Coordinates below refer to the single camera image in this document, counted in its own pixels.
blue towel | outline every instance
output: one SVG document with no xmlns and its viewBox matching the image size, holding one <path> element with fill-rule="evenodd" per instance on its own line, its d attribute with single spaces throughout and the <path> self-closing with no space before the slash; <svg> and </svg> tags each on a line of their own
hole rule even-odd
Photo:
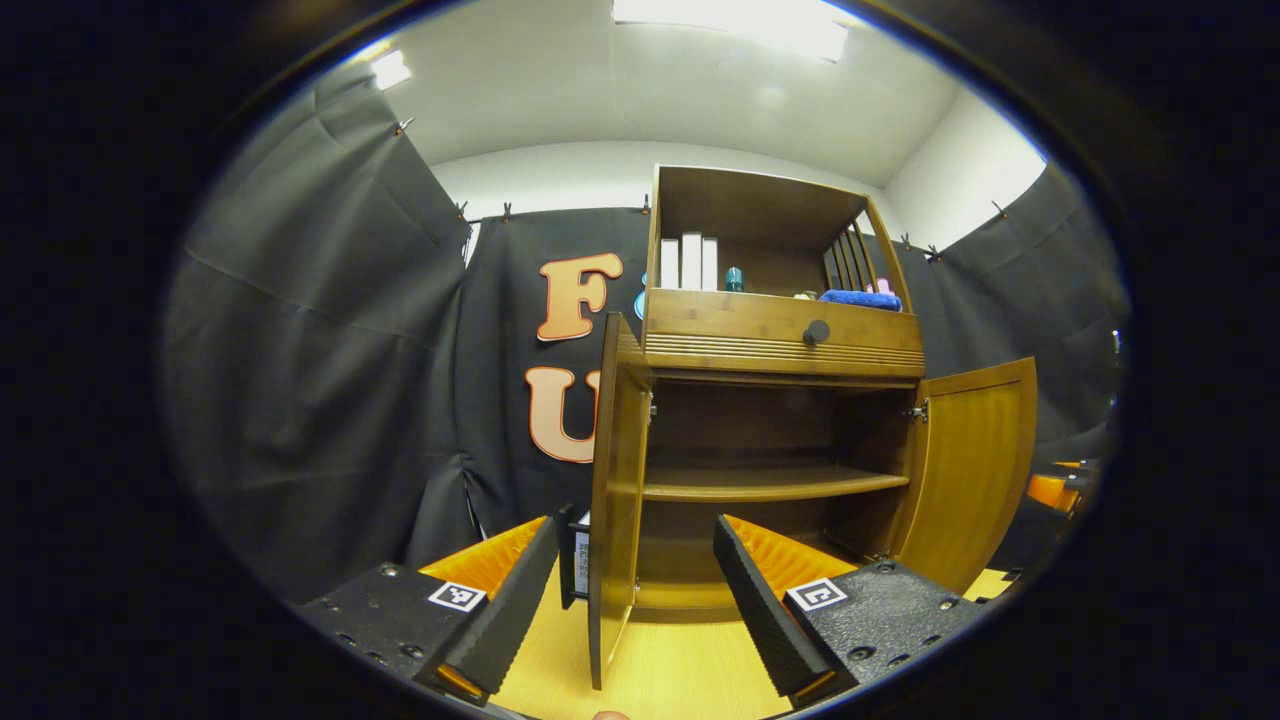
<svg viewBox="0 0 1280 720">
<path fill-rule="evenodd" d="M 902 301 L 896 295 L 887 292 L 859 292 L 856 290 L 828 290 L 818 299 L 822 302 L 841 302 L 844 305 L 861 305 L 863 307 L 878 307 L 897 313 L 902 309 Z"/>
</svg>

white wall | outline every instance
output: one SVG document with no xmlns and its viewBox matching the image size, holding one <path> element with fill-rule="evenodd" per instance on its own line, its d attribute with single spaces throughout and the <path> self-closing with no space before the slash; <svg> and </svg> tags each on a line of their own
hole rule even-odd
<svg viewBox="0 0 1280 720">
<path fill-rule="evenodd" d="M 1044 159 L 1018 128 L 960 88 L 938 128 L 884 192 L 911 245 L 941 250 L 993 218 L 992 201 L 1007 206 L 1043 170 Z"/>
<path fill-rule="evenodd" d="M 808 165 L 677 142 L 564 142 L 534 145 L 486 155 L 472 155 L 431 165 L 431 173 L 454 202 L 467 202 L 466 215 L 477 219 L 512 213 L 572 208 L 639 208 L 653 192 L 654 164 L 707 165 L 750 170 L 817 182 L 869 195 L 890 237 L 896 238 L 897 215 L 884 192 Z M 859 227 L 870 232 L 869 227 Z"/>
</svg>

white ceiling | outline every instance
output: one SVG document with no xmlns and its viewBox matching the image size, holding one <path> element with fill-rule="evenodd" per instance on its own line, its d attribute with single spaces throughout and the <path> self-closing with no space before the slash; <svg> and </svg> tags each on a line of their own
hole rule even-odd
<svg viewBox="0 0 1280 720">
<path fill-rule="evenodd" d="M 593 140 L 771 155 L 884 187 L 957 85 L 870 27 L 840 63 L 728 33 L 614 24 L 611 0 L 474 0 L 392 37 L 412 78 L 389 88 L 428 164 Z"/>
</svg>

wooden cabinet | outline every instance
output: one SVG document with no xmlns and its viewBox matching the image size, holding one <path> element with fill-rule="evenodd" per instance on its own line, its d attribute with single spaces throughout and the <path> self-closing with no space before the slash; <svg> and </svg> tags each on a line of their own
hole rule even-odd
<svg viewBox="0 0 1280 720">
<path fill-rule="evenodd" d="M 712 555 L 719 512 L 855 565 L 895 557 L 964 592 L 1029 471 L 1034 360 L 923 379 L 919 325 L 865 196 L 707 168 L 659 168 L 654 196 L 650 277 L 660 237 L 701 231 L 754 292 L 649 290 L 643 342 L 607 318 L 589 555 L 595 687 L 634 610 L 736 615 Z M 863 214 L 904 311 L 790 297 L 826 290 L 823 249 Z M 783 259 L 765 270 L 771 254 Z M 851 261 L 873 266 L 865 251 Z M 829 337 L 809 343 L 814 320 Z"/>
</svg>

pink object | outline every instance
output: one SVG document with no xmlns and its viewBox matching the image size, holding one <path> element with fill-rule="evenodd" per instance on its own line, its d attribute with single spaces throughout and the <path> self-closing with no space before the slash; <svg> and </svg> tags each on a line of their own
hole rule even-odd
<svg viewBox="0 0 1280 720">
<path fill-rule="evenodd" d="M 888 287 L 888 281 L 884 278 L 876 278 L 876 287 L 879 290 L 872 290 L 872 286 L 867 286 L 867 292 L 883 292 L 884 295 L 893 295 L 893 291 Z"/>
</svg>

